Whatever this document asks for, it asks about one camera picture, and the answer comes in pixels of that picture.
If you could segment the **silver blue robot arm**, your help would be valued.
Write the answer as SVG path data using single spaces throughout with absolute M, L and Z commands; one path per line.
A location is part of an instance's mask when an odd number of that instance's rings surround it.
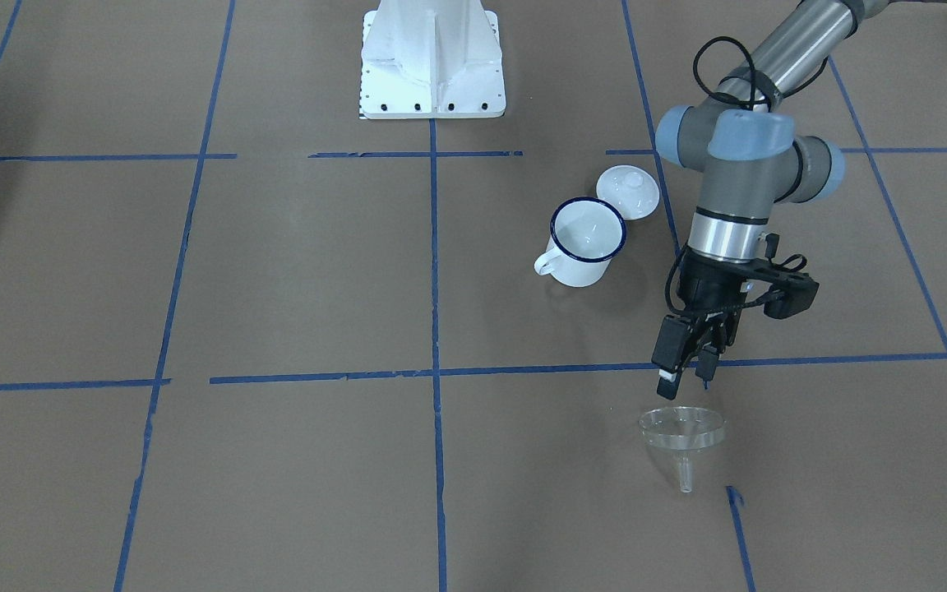
M 655 146 L 680 168 L 702 173 L 688 239 L 668 272 L 668 314 L 653 351 L 658 394 L 674 400 L 685 368 L 713 380 L 733 345 L 741 314 L 762 308 L 786 319 L 811 307 L 818 282 L 805 260 L 777 256 L 768 232 L 775 205 L 827 197 L 845 176 L 842 151 L 797 135 L 778 106 L 823 71 L 832 50 L 878 16 L 886 1 L 801 1 L 696 106 L 669 109 Z

